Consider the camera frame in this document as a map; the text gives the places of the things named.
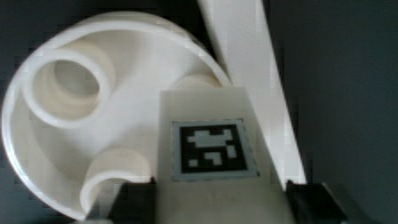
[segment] black background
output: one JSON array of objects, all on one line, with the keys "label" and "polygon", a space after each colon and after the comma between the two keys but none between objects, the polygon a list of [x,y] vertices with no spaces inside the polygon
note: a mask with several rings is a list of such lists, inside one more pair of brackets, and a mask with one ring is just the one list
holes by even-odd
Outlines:
[{"label": "black background", "polygon": [[[265,2],[309,180],[343,184],[370,217],[398,220],[398,2]],[[0,0],[2,95],[32,50],[107,11],[162,15],[208,45],[194,0]],[[71,220],[32,196],[0,150],[0,223]]]}]

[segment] circular hole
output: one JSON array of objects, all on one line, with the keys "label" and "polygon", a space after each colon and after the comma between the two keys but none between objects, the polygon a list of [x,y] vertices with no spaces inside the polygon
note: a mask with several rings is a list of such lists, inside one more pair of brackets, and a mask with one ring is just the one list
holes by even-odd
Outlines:
[{"label": "circular hole", "polygon": [[94,111],[98,93],[94,75],[80,64],[55,61],[41,67],[34,78],[34,97],[53,117],[82,119]]},{"label": "circular hole", "polygon": [[57,84],[71,96],[87,97],[98,94],[98,81],[80,64],[71,61],[59,61],[55,63],[53,75]]}]

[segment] curved white surface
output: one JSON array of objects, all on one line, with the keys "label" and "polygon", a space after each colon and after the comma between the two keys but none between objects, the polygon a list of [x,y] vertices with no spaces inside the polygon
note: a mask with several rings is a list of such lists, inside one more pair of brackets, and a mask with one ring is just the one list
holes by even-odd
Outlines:
[{"label": "curved white surface", "polygon": [[132,183],[151,182],[151,166],[146,157],[132,149],[124,148],[105,150],[91,162],[80,192],[80,204],[87,213],[100,188],[105,187],[101,185],[116,179]]},{"label": "curved white surface", "polygon": [[[64,70],[57,70],[59,63],[68,62]],[[98,91],[84,95],[62,88],[55,73],[75,76],[80,65],[98,83]],[[57,49],[43,50],[43,54],[30,58],[25,70],[23,97],[36,116],[60,128],[78,128],[98,118],[107,107],[114,92],[116,69],[108,56],[98,46],[87,41],[73,41]],[[85,77],[69,85],[85,84]]]},{"label": "curved white surface", "polygon": [[[37,119],[21,85],[36,57],[75,41],[91,42],[108,55],[116,88],[98,119],[84,127],[60,129]],[[43,44],[18,69],[2,111],[7,156],[36,196],[78,220],[85,218],[85,174],[101,151],[130,148],[144,156],[149,170],[156,170],[158,93],[190,74],[213,77],[211,85],[231,85],[183,29],[160,17],[133,12],[108,13],[80,22]]]}]

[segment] white panel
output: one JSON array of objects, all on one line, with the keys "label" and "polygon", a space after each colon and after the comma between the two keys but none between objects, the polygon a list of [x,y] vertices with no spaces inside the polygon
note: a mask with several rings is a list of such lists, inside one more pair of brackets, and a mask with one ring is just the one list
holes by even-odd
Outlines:
[{"label": "white panel", "polygon": [[245,87],[283,185],[306,182],[261,0],[199,0],[233,86]]}]

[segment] white plastic object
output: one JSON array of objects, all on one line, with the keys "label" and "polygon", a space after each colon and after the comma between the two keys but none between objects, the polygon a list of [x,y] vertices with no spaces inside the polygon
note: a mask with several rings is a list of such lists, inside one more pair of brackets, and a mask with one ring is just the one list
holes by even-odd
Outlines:
[{"label": "white plastic object", "polygon": [[[101,117],[69,129],[43,122],[32,113],[23,83],[37,57],[76,41],[94,44],[108,56],[116,86]],[[151,172],[156,170],[160,91],[174,88],[192,74],[211,77],[213,87],[231,85],[187,31],[137,12],[107,13],[84,20],[37,48],[16,71],[2,109],[7,157],[36,196],[78,220],[87,215],[80,192],[100,153],[112,148],[132,149],[146,158]]]},{"label": "white plastic object", "polygon": [[[229,87],[169,90],[162,93],[160,103],[158,224],[293,224],[293,214],[245,89]],[[197,135],[195,130],[213,131],[211,127],[219,129],[219,134],[222,130],[227,142],[217,138],[213,142],[206,140],[201,142],[215,146],[210,149],[204,145],[187,147],[192,132]],[[235,133],[233,139],[226,130]],[[235,156],[245,160],[245,168],[236,167],[235,158],[222,152],[227,146],[236,147]],[[213,153],[220,155],[219,161],[206,157]],[[201,170],[188,171],[187,164]]]},{"label": "white plastic object", "polygon": [[306,183],[261,0],[197,0],[217,59],[247,88],[283,186]]},{"label": "white plastic object", "polygon": [[100,153],[91,162],[80,192],[80,203],[85,212],[91,211],[101,188],[110,188],[108,191],[112,191],[103,193],[119,193],[117,186],[107,187],[103,185],[121,185],[121,181],[149,183],[151,173],[146,157],[132,149],[116,148]]},{"label": "white plastic object", "polygon": [[[98,46],[80,40],[60,48],[43,48],[41,55],[27,63],[23,97],[30,110],[50,125],[78,128],[101,115],[114,91],[116,71],[108,56]],[[94,92],[73,92],[78,85],[94,88]]]}]

